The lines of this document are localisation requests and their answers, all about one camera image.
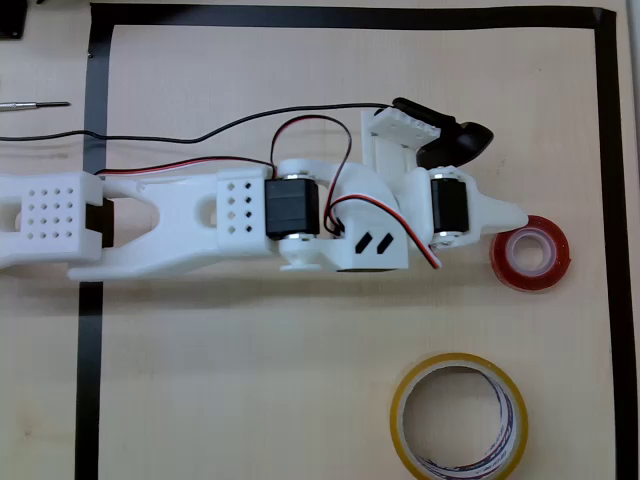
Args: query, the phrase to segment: perforated white block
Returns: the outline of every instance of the perforated white block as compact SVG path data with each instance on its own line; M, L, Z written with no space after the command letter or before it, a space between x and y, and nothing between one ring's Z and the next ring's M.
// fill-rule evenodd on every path
M102 181L88 173L0 176L0 268L100 258L102 235L85 228L87 203L102 205Z
M405 147L418 148L440 138L440 129L416 120L395 108L386 108L369 122L374 135Z
M218 174L218 248L222 255L271 255L266 235L264 169L233 169Z

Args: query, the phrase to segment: clear tape roll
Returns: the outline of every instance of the clear tape roll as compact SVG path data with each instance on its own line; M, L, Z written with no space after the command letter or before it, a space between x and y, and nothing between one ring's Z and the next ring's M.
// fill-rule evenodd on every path
M464 367L489 382L500 403L500 432L479 461L456 467L441 466L414 453L404 433L403 416L407 398L415 386L431 373ZM419 480L504 480L518 466L529 433L527 408L518 387L499 367L468 353L445 353L423 360L402 379L391 403L391 438L398 456Z

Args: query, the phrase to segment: black wire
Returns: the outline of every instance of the black wire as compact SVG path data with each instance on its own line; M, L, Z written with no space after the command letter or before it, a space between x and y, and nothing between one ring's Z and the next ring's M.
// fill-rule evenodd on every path
M336 222L333 221L333 218L331 218L331 199L333 198L333 192L336 188L336 185L338 184L338 177L342 173L342 169L344 168L345 163L347 163L347 158L349 158L350 152L351 152L351 135L349 135L349 150L347 151L347 154L345 155L344 160L342 160L342 162L340 162L340 165L338 165L336 174L334 175L333 180L329 185L327 203L324 207L324 215L322 218L322 224L324 226L324 229L330 234L335 236L340 236L340 229L343 228L343 226L341 226L340 224L337 224ZM327 219L330 220L331 223L333 223L334 228L329 228L329 225L327 224Z
M191 162L197 162L195 165L199 165L201 163L205 163L206 161L216 161L216 160L238 160L241 162L250 162L257 163L259 165L266 165L267 167L271 167L275 170L275 167L271 165L269 162L265 162L262 160L256 160L254 158L248 157L236 157L232 155L208 155L206 157L195 157L189 158L186 160L179 160L177 162L172 163L163 163L160 165L153 165L152 167L142 167L142 168L103 168L94 173L94 175L108 175L108 174L127 174L127 173L154 173L156 171L160 172L163 169L169 167L178 167L182 165L188 165Z
M340 170L342 170L342 165L344 165L344 163L347 161L347 159L349 158L349 154L351 153L351 147L353 145L353 136L351 135L351 131L347 128L347 126L342 123L340 120L333 118L333 117L328 117L327 115L315 115L315 114L311 114L311 115L300 115L299 117L293 117L289 120L287 120L286 122L284 122L282 125L280 125L280 127L278 128L278 130L276 130L276 133L273 134L273 138L271 139L271 151L269 152L269 162L271 162L271 165L273 166L273 173L275 175L276 173L276 166L275 166L275 162L273 160L273 152L275 150L276 147L276 142L278 141L278 138L280 137L280 134L286 130L288 127L290 127L291 125L293 125L294 123L298 123L302 120L327 120L329 122L335 123L336 125L340 126L340 128L342 128L344 130L344 132L347 134L347 151L342 159L341 162L341 166L338 169L338 173L336 174L336 177L340 174Z
M127 140L136 142L162 142L162 143L179 143L190 145L194 143L204 142L209 138L218 135L230 128L233 128L242 123L256 120L258 118L269 117L271 115L279 115L281 113L289 112L301 112L301 111L317 111L317 110L342 110L346 108L387 108L388 105L381 103L337 103L335 105L301 105L297 107L285 107L275 110L267 110L265 112L254 113L246 117L235 120L231 123L227 123L222 127L219 127L201 137L197 138L171 138L171 137L146 137L137 135L102 135L100 133L92 132L91 130L71 130L68 132L54 133L52 135L40 135L35 137L0 137L0 142L37 142L41 140L55 140L57 138L72 137L75 135L86 135L88 137L95 138L96 140Z

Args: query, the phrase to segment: screwdriver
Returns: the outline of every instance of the screwdriver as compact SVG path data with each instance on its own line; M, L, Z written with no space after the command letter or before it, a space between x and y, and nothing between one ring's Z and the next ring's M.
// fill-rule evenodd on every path
M15 112L17 110L34 110L46 107L70 107L69 102L12 102L0 103L0 112Z

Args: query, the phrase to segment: black tape line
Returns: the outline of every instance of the black tape line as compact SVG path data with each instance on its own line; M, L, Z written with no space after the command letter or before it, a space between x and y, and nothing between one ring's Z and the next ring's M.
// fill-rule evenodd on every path
M80 284L74 476L76 480L98 479L102 294L102 283Z
M84 125L89 130L102 133L107 132L109 56L112 34L113 25L92 22L87 60ZM94 173L105 168L105 165L106 142L85 137L83 169ZM80 283L74 474L76 480L98 480L102 305L102 283Z
M638 478L638 387L622 154L616 14L597 12L596 73L617 478Z
M589 7L349 8L249 5L92 4L93 18L120 25L478 30L594 28Z
M637 378L614 12L601 8L565 6L395 9L92 4L91 8L93 23L89 51L93 58L90 58L87 69L85 126L95 126L92 129L101 132L106 131L107 124L109 50L115 25L436 31L516 27L592 29L598 77L602 208L615 402L616 478L638 478ZM90 172L105 167L104 143L93 139L85 142L84 167ZM80 286L80 307L76 478L97 480L102 284ZM82 322L83 318L93 322ZM90 443L86 448L78 447L87 439L95 440L95 444Z

